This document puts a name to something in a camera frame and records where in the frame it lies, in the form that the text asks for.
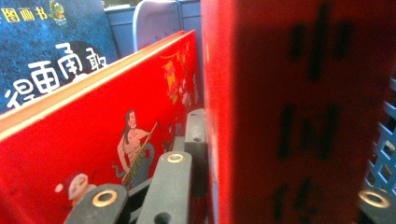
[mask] long-haired figure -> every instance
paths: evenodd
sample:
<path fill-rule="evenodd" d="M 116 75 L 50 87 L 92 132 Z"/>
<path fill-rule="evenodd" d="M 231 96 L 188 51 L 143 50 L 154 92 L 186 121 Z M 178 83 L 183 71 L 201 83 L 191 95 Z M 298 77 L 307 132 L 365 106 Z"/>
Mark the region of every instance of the long-haired figure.
<path fill-rule="evenodd" d="M 130 172 L 130 167 L 141 151 L 140 140 L 144 137 L 150 138 L 150 133 L 136 128 L 136 125 L 136 115 L 131 109 L 125 115 L 125 129 L 117 147 L 122 169 L 126 174 Z M 128 161 L 125 160 L 125 154 L 128 156 Z"/>

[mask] chinese characters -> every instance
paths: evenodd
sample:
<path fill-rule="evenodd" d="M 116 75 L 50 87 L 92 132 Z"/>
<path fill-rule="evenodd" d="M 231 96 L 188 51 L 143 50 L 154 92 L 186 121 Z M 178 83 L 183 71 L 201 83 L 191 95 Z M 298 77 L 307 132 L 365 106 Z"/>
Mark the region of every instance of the chinese characters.
<path fill-rule="evenodd" d="M 341 108 L 337 105 L 286 105 L 281 120 L 278 157 L 294 152 L 315 153 L 320 160 L 332 154 Z"/>
<path fill-rule="evenodd" d="M 83 71 L 83 63 L 79 56 L 71 49 L 70 43 L 62 43 L 55 46 L 61 49 L 64 56 L 57 61 L 64 79 L 79 81 L 87 76 Z M 89 55 L 85 58 L 95 71 L 107 66 L 106 57 L 100 57 L 93 48 L 86 48 Z M 12 83 L 14 90 L 6 90 L 5 97 L 8 99 L 8 108 L 18 108 L 21 105 L 32 102 L 38 95 L 50 93 L 61 87 L 61 80 L 51 61 L 28 63 L 33 71 L 30 78 L 21 78 Z"/>
<path fill-rule="evenodd" d="M 20 7 L 17 9 L 12 7 L 5 7 L 1 8 L 1 12 L 3 13 L 6 21 L 9 23 L 20 21 L 35 21 L 36 17 L 42 21 L 48 18 L 48 15 L 43 7 L 36 7 L 34 11 L 29 7 Z"/>
<path fill-rule="evenodd" d="M 296 188 L 283 183 L 271 196 L 275 221 L 285 221 L 286 210 L 291 209 L 298 217 L 299 223 L 312 223 L 312 218 L 319 212 L 323 201 L 320 186 L 310 178 L 305 178 Z"/>

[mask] book title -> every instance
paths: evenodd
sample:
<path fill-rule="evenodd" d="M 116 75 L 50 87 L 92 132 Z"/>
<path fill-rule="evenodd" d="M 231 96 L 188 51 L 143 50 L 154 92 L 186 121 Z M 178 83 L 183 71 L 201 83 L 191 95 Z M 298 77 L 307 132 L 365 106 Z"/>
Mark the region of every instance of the book title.
<path fill-rule="evenodd" d="M 57 61 L 57 66 L 66 80 L 78 81 L 87 76 L 86 73 L 83 73 L 83 64 L 85 63 L 71 49 L 70 43 L 58 44 L 55 48 L 64 51 L 64 56 Z M 93 48 L 85 48 L 85 51 L 88 53 L 85 60 L 91 65 L 92 71 L 107 66 L 106 57 L 100 57 Z M 28 67 L 34 70 L 30 74 L 33 82 L 27 78 L 21 78 L 12 83 L 14 90 L 6 90 L 4 95 L 8 101 L 8 108 L 18 108 L 23 104 L 33 102 L 36 97 L 35 89 L 39 93 L 45 94 L 61 87 L 60 78 L 51 65 L 51 61 L 28 63 Z"/>
<path fill-rule="evenodd" d="M 43 7 L 36 7 L 34 9 L 35 14 L 40 20 L 46 20 L 49 16 L 44 10 Z M 6 19 L 7 22 L 21 22 L 21 21 L 35 21 L 35 14 L 32 9 L 29 7 L 20 7 L 20 8 L 12 8 L 5 7 L 1 8 L 1 12 Z"/>

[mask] cartoon character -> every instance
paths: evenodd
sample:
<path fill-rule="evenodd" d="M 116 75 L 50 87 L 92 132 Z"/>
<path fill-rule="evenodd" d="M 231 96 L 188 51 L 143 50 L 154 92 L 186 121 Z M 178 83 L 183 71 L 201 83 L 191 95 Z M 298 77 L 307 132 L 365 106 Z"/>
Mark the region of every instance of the cartoon character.
<path fill-rule="evenodd" d="M 113 168 L 116 169 L 116 175 L 122 176 L 122 184 L 131 187 L 131 182 L 137 173 L 137 167 L 142 164 L 143 158 L 145 158 L 146 151 L 143 149 L 148 149 L 148 157 L 152 159 L 154 154 L 154 148 L 148 143 L 152 132 L 157 127 L 157 122 L 152 128 L 151 132 L 146 132 L 142 129 L 137 128 L 136 115 L 134 110 L 129 110 L 125 115 L 125 129 L 122 132 L 121 140 L 117 146 L 117 151 L 119 154 L 120 163 L 123 172 L 118 172 L 118 167 L 113 164 Z"/>
<path fill-rule="evenodd" d="M 70 175 L 63 183 L 58 184 L 55 188 L 55 192 L 59 193 L 65 189 L 68 200 L 72 201 L 74 207 L 88 191 L 94 188 L 96 188 L 96 185 L 89 183 L 87 175 L 82 172 L 77 172 Z"/>
<path fill-rule="evenodd" d="M 49 1 L 49 9 L 50 9 L 50 17 L 55 19 L 55 20 L 64 20 L 64 7 L 55 2 L 55 0 L 50 0 Z"/>

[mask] book spine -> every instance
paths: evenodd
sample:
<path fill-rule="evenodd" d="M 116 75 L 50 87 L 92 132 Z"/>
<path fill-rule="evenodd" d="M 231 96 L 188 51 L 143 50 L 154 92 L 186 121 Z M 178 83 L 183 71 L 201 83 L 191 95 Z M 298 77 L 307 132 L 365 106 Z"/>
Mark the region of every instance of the book spine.
<path fill-rule="evenodd" d="M 226 15 L 203 15 L 214 38 L 204 43 L 212 219 L 356 221 L 394 66 L 396 4 L 228 4 Z"/>

